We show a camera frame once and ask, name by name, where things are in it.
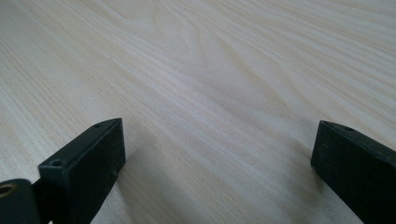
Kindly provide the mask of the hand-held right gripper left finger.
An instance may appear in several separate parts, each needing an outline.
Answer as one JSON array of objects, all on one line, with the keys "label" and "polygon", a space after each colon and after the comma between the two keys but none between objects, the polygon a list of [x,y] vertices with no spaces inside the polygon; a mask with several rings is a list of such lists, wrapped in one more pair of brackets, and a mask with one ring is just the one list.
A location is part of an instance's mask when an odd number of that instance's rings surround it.
[{"label": "hand-held right gripper left finger", "polygon": [[90,224],[125,162],[122,119],[92,125],[38,165],[43,219]]}]

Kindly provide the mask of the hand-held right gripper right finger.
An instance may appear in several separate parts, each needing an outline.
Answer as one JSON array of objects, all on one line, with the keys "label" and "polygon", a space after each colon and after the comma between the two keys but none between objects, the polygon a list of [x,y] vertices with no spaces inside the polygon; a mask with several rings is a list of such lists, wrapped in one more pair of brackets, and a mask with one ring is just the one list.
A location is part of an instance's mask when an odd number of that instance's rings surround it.
[{"label": "hand-held right gripper right finger", "polygon": [[322,120],[311,167],[364,224],[396,224],[396,151]]}]

